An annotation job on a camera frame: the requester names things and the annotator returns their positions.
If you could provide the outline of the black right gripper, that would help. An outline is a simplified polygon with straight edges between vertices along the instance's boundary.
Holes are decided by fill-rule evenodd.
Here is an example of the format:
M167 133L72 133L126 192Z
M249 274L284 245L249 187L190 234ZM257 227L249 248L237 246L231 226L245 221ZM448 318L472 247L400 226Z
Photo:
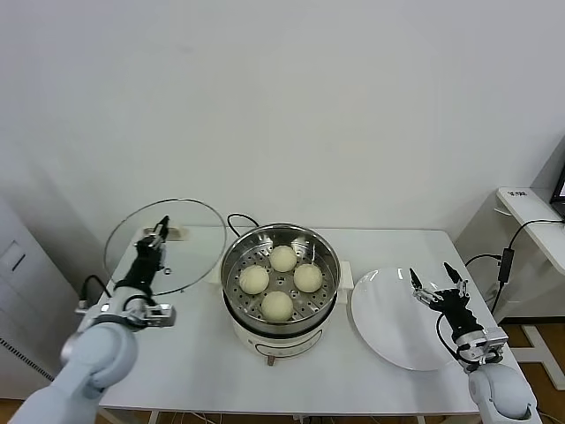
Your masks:
M433 309L445 315L452 329L452 338L482 330L472 311L467 308L470 300L467 292L468 281L447 262L443 262L443 266L456 289L431 292L422 285L414 269L410 269L412 295L427 306L433 303Z

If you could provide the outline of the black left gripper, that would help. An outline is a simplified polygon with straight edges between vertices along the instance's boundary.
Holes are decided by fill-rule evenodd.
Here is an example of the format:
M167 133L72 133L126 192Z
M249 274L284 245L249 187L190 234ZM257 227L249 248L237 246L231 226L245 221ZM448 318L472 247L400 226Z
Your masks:
M144 228L141 241L135 244L137 256L125 277L121 287L129 287L145 294L152 294L151 284L155 274L162 269L163 250L169 235L170 217L164 216L154 228Z

